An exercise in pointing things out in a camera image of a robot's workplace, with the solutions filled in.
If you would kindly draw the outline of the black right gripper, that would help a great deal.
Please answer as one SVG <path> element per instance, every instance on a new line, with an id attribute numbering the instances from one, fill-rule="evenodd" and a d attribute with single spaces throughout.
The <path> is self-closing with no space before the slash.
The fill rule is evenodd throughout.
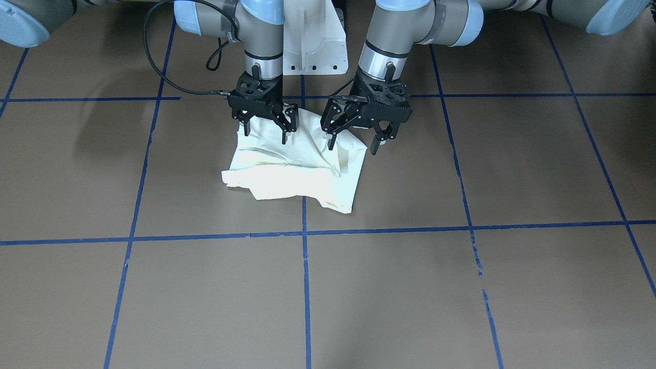
<path id="1" fill-rule="evenodd" d="M 282 131 L 281 144 L 285 145 L 291 133 L 298 130 L 298 105 L 283 103 L 283 76 L 258 79 L 243 72 L 237 86 L 228 96 L 232 117 L 243 127 L 244 136 L 251 132 L 253 116 L 271 119 Z"/>

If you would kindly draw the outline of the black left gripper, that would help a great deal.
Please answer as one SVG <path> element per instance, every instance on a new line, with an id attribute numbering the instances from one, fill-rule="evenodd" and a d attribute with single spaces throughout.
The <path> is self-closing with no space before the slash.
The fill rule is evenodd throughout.
<path id="1" fill-rule="evenodd" d="M 407 84 L 399 79 L 388 83 L 357 71 L 350 96 L 364 98 L 365 102 L 356 102 L 349 96 L 330 96 L 326 103 L 320 124 L 328 138 L 327 147 L 333 150 L 338 133 L 354 124 L 372 125 L 375 136 L 370 153 L 375 156 L 380 145 L 396 138 L 400 124 L 412 114 L 407 102 Z M 386 128 L 381 128 L 381 121 L 389 121 Z"/>

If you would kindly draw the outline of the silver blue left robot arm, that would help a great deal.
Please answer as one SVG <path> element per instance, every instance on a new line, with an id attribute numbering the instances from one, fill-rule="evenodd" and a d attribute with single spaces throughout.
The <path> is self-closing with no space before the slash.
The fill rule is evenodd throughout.
<path id="1" fill-rule="evenodd" d="M 373 129 L 370 146 L 396 138 L 412 114 L 400 77 L 413 45 L 461 47 L 478 37 L 485 15 L 504 10 L 534 12 L 587 33 L 614 35 L 654 1 L 377 1 L 347 95 L 330 96 L 320 120 L 332 150 L 349 128 Z"/>

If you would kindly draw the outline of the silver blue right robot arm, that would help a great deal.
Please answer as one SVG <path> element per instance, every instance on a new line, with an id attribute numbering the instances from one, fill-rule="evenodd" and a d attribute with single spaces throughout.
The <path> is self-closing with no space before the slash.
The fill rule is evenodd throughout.
<path id="1" fill-rule="evenodd" d="M 2 1 L 2 41 L 21 47 L 37 47 L 82 10 L 105 1 Z M 179 28 L 219 40 L 206 68 L 217 70 L 229 44 L 243 45 L 244 71 L 232 90 L 192 90 L 171 81 L 151 56 L 149 25 L 157 10 L 171 5 Z M 251 132 L 253 117 L 269 119 L 282 132 L 282 143 L 298 129 L 297 105 L 283 102 L 282 1 L 157 1 L 145 14 L 141 42 L 153 70 L 174 89 L 185 94 L 225 96 L 231 115 Z"/>

